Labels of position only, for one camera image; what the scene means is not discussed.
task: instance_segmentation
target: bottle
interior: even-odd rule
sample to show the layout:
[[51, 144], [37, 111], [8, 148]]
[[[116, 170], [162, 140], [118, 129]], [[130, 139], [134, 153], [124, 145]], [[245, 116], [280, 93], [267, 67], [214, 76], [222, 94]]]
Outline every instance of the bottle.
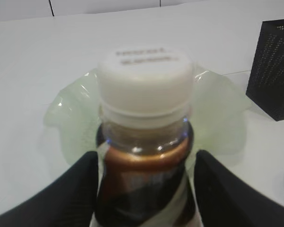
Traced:
[[100, 227], [199, 227], [185, 169], [194, 65], [161, 46], [118, 49], [99, 65], [103, 158]]

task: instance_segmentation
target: white table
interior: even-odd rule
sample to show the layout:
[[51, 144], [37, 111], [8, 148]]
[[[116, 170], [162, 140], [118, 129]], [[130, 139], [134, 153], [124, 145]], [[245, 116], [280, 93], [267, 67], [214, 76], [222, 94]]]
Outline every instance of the white table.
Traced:
[[[60, 89], [112, 48], [165, 43], [220, 74], [251, 68], [262, 20], [284, 18], [284, 1], [202, 1], [180, 6], [0, 23], [0, 214], [50, 184], [69, 166], [43, 115]], [[246, 87], [248, 73], [228, 75]], [[237, 176], [284, 205], [284, 121], [246, 111], [247, 142]]]

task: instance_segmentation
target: light green glass bowl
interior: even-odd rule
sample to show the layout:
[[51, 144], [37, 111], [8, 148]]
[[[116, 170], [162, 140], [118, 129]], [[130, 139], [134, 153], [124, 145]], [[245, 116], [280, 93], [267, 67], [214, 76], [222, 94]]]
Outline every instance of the light green glass bowl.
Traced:
[[[243, 112], [250, 100], [228, 78], [197, 67], [192, 87], [190, 122], [195, 132], [193, 152], [186, 166], [191, 170], [195, 153], [206, 149], [212, 154], [240, 152], [245, 144]], [[92, 70], [61, 90], [48, 108], [44, 123], [60, 132], [62, 153], [68, 164], [86, 151], [96, 150], [99, 94], [97, 72]]]

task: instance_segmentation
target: white bottle cap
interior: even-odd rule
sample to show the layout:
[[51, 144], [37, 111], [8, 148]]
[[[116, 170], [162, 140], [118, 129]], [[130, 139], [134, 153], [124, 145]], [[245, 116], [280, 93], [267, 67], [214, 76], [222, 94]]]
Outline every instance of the white bottle cap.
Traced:
[[104, 117], [135, 129], [180, 120], [190, 110], [194, 69], [186, 54], [165, 46], [113, 51], [97, 72]]

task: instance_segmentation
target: black mesh container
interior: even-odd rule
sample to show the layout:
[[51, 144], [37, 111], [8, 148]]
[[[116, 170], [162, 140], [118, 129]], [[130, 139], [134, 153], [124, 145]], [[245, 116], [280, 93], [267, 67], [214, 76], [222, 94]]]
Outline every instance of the black mesh container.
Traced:
[[284, 20], [263, 22], [246, 95], [284, 120]]

